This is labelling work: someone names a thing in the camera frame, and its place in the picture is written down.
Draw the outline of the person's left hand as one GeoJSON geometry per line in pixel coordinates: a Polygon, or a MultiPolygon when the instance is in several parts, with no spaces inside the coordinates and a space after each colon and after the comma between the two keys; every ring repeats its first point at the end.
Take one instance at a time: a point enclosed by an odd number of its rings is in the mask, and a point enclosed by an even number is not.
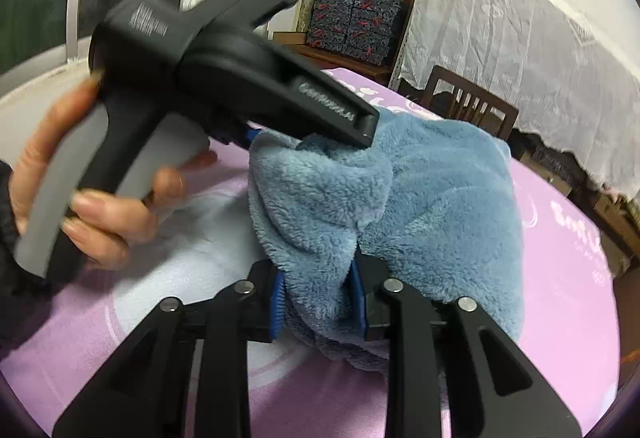
{"type": "MultiPolygon", "coordinates": [[[[26,142],[9,179],[9,198],[19,234],[32,212],[40,182],[63,137],[88,114],[98,94],[100,78],[90,76],[53,103],[26,142]]],[[[93,269],[120,270],[130,247],[154,239],[160,213],[190,193],[190,172],[215,165],[217,154],[207,150],[182,167],[161,167],[154,175],[151,193],[139,200],[99,190],[82,189],[70,199],[73,216],[62,222],[70,242],[87,256],[93,269]]]]}

